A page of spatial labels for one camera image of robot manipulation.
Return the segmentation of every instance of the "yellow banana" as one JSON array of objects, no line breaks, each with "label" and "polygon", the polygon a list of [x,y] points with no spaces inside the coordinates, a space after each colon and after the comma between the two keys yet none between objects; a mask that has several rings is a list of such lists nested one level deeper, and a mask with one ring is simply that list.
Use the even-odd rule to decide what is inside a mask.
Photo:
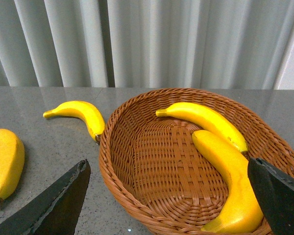
[{"label": "yellow banana", "polygon": [[82,119],[88,129],[90,136],[100,143],[100,136],[104,131],[105,122],[100,111],[91,103],[86,101],[67,101],[55,109],[44,112],[45,118],[54,116],[66,116]]},{"label": "yellow banana", "polygon": [[191,121],[224,138],[240,152],[248,151],[247,142],[239,130],[224,116],[207,106],[191,102],[177,102],[166,109],[158,109],[156,115],[157,117],[174,117]]},{"label": "yellow banana", "polygon": [[192,139],[196,149],[217,169],[229,189],[220,214],[201,230],[232,234],[256,230],[263,213],[247,176],[248,160],[224,139],[209,131],[195,131]]},{"label": "yellow banana", "polygon": [[15,191],[24,160],[24,145],[19,137],[12,131],[0,129],[0,202]]}]

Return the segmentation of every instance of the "oval basket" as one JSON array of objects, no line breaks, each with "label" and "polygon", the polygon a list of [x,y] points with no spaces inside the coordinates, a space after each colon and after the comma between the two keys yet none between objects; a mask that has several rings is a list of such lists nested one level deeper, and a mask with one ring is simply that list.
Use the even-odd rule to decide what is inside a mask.
[{"label": "oval basket", "polygon": [[[228,189],[192,142],[191,133],[200,127],[155,115],[179,101],[203,104],[224,115],[245,137],[249,156],[263,158],[292,177],[294,151],[250,109],[203,90],[154,90],[113,112],[101,136],[99,166],[116,200],[153,234],[212,235],[200,228],[218,216]],[[263,219],[248,234],[273,233]]]}]

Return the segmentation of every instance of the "gray countertop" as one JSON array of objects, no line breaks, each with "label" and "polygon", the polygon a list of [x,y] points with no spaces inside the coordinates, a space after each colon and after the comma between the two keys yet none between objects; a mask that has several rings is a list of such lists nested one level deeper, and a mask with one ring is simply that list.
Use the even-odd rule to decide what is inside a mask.
[{"label": "gray countertop", "polygon": [[[137,88],[0,87],[0,128],[16,133],[25,145],[25,165],[17,190],[0,205],[0,223],[25,206],[77,162],[88,159],[92,174],[76,235],[151,234],[132,218],[105,186],[98,166],[99,146],[77,118],[43,118],[67,100],[93,103],[108,121],[128,99],[150,91]],[[257,113],[294,150],[294,91],[210,90]]]}]

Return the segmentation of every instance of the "basket bottom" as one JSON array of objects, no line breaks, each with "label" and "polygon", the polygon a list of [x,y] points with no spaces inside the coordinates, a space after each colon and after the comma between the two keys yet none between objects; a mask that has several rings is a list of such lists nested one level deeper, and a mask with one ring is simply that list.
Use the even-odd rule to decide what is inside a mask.
[{"label": "basket bottom", "polygon": [[138,133],[134,196],[167,218],[202,226],[218,216],[228,195],[220,174],[196,150],[193,123],[158,118]]}]

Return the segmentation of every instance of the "banana stem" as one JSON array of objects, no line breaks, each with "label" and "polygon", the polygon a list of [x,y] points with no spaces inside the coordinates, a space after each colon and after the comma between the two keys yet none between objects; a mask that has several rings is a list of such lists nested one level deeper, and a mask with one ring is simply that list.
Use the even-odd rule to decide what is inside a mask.
[{"label": "banana stem", "polygon": [[52,110],[45,111],[43,116],[44,116],[44,118],[50,118],[53,116],[53,111]]},{"label": "banana stem", "polygon": [[156,111],[157,117],[166,117],[167,116],[167,109],[158,109]]}]

